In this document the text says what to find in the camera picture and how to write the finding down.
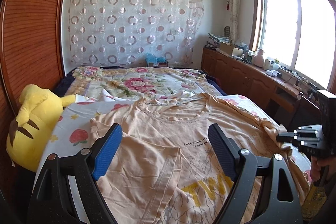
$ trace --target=plush ear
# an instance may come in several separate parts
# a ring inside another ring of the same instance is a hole
[[[18,115],[16,116],[17,125],[21,127],[29,121],[30,112],[39,104],[48,99],[48,90],[41,89],[37,85],[26,86],[19,102],[22,104]]]

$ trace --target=folded clothes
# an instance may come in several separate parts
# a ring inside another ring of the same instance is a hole
[[[220,35],[214,35],[209,33],[209,43],[213,45],[219,45],[223,42],[225,43],[231,43],[232,39],[229,37],[222,37]]]
[[[215,50],[216,48],[219,47],[219,44],[218,44],[218,45],[213,45],[213,44],[211,44],[209,41],[207,41],[207,43],[205,44],[205,47],[206,47],[206,48],[209,48],[209,49],[211,49],[211,50]]]

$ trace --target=strawberry pattern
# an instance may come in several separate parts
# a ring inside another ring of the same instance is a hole
[[[70,135],[69,141],[73,144],[72,146],[76,146],[79,143],[87,143],[88,137],[86,130],[78,128]]]
[[[121,107],[123,107],[123,106],[129,106],[129,105],[128,105],[128,104],[124,104],[124,105],[122,105],[122,104],[115,104],[115,105],[114,105],[114,108],[112,108],[111,111],[116,110],[116,109],[118,109],[118,108],[121,108]]]

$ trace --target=wardrobe door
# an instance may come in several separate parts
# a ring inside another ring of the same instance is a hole
[[[27,84],[52,89],[63,78],[61,4],[62,0],[3,0],[1,72],[14,112]]]

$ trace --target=yellow plush toy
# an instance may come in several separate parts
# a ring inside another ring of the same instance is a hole
[[[75,99],[75,95],[60,98],[50,90],[27,85],[19,99],[22,106],[11,122],[7,136],[7,153],[11,159],[36,172],[63,108],[75,102]]]

